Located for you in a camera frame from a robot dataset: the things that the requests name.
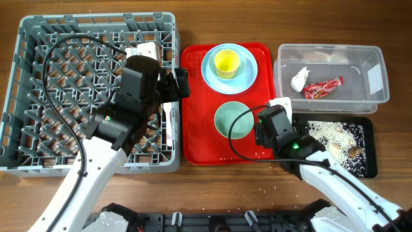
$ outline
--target clear plastic bin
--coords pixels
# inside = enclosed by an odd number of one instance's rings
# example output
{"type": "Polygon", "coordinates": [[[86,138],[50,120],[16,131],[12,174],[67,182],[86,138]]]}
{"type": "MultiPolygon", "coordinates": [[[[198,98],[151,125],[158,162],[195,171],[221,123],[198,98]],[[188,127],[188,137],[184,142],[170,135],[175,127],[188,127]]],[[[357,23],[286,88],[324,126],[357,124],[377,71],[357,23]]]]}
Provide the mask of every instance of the clear plastic bin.
{"type": "Polygon", "coordinates": [[[294,112],[373,113],[389,100],[385,62],[376,46],[282,44],[274,66],[276,97],[290,97],[294,112]],[[306,99],[290,84],[304,67],[310,70],[306,84],[338,76],[344,84],[321,99],[306,99]]]}

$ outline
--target dish rack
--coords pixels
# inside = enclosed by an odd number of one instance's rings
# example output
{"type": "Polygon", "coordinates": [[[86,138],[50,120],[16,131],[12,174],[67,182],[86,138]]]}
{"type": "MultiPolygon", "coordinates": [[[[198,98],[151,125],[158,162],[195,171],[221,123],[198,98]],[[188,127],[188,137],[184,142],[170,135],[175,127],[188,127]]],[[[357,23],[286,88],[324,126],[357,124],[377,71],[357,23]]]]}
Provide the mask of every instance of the dish rack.
{"type": "MultiPolygon", "coordinates": [[[[0,171],[20,177],[63,176],[78,147],[48,107],[41,86],[42,61],[48,49],[69,35],[93,36],[124,50],[140,43],[162,47],[162,66],[179,67],[179,33],[169,12],[38,15],[20,22],[0,123],[0,171]]],[[[125,57],[87,39],[73,39],[55,49],[48,70],[48,91],[76,134],[84,130],[93,108],[119,88],[125,57]]],[[[180,166],[179,102],[172,103],[173,145],[166,144],[166,122],[148,130],[117,173],[165,173],[180,166]]],[[[157,124],[152,115],[149,124],[157,124]]]]}

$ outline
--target red snack package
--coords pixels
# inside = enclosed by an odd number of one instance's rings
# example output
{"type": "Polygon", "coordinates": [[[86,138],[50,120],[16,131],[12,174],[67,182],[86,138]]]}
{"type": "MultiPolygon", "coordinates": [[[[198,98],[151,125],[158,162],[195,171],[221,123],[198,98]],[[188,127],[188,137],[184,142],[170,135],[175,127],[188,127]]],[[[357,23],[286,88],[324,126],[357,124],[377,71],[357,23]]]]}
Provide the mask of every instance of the red snack package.
{"type": "Polygon", "coordinates": [[[339,76],[329,81],[309,84],[303,87],[304,97],[307,99],[319,99],[329,95],[329,93],[332,92],[336,86],[340,86],[343,83],[343,76],[339,76]]]}

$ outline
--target wood grain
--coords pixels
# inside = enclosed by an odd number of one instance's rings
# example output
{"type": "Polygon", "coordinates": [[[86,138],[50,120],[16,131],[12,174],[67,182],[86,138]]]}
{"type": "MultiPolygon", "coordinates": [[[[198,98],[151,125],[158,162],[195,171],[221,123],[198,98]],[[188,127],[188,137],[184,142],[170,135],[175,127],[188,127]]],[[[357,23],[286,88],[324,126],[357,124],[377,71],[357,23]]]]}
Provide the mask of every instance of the wood grain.
{"type": "MultiPolygon", "coordinates": [[[[182,49],[192,44],[261,41],[272,51],[273,60],[283,43],[379,46],[391,98],[368,115],[375,129],[379,174],[363,182],[409,209],[411,6],[409,1],[2,1],[0,104],[6,95],[19,21],[26,15],[170,11],[176,16],[182,49]]],[[[0,173],[0,231],[29,229],[61,182],[62,178],[20,179],[0,173]]],[[[115,175],[95,211],[111,202],[140,212],[269,211],[299,209],[318,198],[323,194],[277,164],[196,167],[182,157],[176,173],[115,175]]]]}

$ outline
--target mint green bowl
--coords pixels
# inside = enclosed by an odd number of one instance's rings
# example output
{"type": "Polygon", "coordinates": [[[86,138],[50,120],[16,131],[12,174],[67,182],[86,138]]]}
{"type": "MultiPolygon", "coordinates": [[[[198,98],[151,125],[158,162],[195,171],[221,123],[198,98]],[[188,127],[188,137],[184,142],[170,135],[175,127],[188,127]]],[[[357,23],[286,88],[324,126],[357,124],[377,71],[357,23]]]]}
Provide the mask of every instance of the mint green bowl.
{"type": "MultiPolygon", "coordinates": [[[[214,126],[221,135],[227,138],[233,121],[247,110],[249,110],[249,107],[241,102],[226,102],[216,110],[214,114],[214,126]]],[[[232,129],[232,139],[241,139],[248,135],[253,128],[253,124],[252,112],[242,116],[232,129]]]]}

